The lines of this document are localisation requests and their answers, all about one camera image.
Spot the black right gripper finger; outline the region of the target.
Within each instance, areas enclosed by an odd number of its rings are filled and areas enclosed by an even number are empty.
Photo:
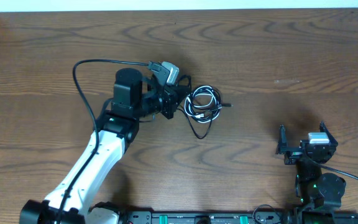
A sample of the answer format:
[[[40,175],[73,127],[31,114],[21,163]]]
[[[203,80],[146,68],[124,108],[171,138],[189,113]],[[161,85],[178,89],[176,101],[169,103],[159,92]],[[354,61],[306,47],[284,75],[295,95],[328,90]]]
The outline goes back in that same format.
[[[276,154],[284,154],[288,151],[288,142],[285,134],[285,127],[281,125],[279,128],[279,138],[276,147]]]
[[[337,141],[336,139],[333,137],[333,135],[328,131],[325,123],[323,121],[320,122],[319,124],[319,130],[322,132],[322,133],[325,133],[329,139],[329,143],[332,144],[332,145],[337,145]]]

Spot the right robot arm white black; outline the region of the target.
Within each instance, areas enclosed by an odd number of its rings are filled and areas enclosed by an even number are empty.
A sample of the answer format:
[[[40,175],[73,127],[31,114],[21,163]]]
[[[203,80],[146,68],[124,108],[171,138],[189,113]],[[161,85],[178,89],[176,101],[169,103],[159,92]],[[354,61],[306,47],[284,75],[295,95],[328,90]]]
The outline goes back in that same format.
[[[322,165],[336,152],[338,142],[323,122],[319,131],[308,134],[297,147],[290,147],[283,125],[279,128],[276,153],[284,164],[296,166],[295,194],[301,205],[290,210],[284,223],[334,223],[334,211],[341,207],[346,181],[333,173],[322,173]]]

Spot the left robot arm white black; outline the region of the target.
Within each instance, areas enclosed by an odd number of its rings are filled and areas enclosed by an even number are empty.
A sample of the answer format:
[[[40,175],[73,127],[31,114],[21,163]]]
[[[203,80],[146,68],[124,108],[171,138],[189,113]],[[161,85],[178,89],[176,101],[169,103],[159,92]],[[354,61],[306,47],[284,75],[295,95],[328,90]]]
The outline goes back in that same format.
[[[134,141],[140,118],[162,113],[171,119],[191,85],[170,81],[168,72],[144,77],[134,68],[117,71],[114,96],[105,101],[84,152],[42,202],[29,200],[20,223],[122,223],[113,208],[93,205],[104,179]]]

